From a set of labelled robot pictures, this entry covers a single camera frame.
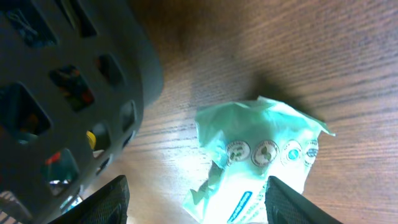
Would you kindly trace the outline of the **green Nescafe coffee bag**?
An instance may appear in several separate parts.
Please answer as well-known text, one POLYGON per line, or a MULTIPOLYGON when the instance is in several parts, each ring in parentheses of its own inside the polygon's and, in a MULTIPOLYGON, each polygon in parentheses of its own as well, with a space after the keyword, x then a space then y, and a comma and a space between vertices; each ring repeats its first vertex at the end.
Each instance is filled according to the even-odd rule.
POLYGON ((87 41, 58 45, 29 2, 1 6, 1 191, 17 198, 46 185, 60 195, 78 178, 72 153, 51 140, 76 130, 77 114, 92 109, 95 61, 87 41))

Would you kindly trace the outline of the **grey plastic shopping basket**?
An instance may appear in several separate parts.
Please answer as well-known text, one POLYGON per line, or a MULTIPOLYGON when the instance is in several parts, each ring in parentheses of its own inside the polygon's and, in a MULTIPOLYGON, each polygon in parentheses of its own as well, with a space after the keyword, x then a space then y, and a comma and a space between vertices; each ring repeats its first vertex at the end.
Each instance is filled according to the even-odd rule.
POLYGON ((1 222, 68 211, 163 83, 129 1, 1 1, 1 222))

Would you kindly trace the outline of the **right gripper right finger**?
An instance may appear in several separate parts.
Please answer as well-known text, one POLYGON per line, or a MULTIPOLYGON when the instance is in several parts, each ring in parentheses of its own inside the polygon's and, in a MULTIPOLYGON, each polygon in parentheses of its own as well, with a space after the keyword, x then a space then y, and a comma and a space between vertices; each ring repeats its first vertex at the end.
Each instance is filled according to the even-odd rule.
POLYGON ((275 176, 268 178, 264 203, 270 224, 341 224, 275 176))

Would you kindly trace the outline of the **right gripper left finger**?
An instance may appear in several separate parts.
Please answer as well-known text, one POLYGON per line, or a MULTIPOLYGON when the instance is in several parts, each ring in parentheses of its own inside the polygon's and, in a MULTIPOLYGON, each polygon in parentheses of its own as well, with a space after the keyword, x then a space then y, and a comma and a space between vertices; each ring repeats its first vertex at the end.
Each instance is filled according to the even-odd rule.
POLYGON ((129 186, 119 175, 50 224, 126 224, 129 186))

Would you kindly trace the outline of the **light green wipes packet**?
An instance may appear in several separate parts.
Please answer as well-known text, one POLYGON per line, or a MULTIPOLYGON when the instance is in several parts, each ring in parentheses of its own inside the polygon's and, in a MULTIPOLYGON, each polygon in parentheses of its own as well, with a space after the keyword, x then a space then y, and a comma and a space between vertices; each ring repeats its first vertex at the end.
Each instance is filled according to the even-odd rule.
POLYGON ((266 223, 269 177, 302 193, 318 137, 330 132, 323 121, 263 96, 203 108, 195 124, 212 165, 182 206, 199 223, 266 223))

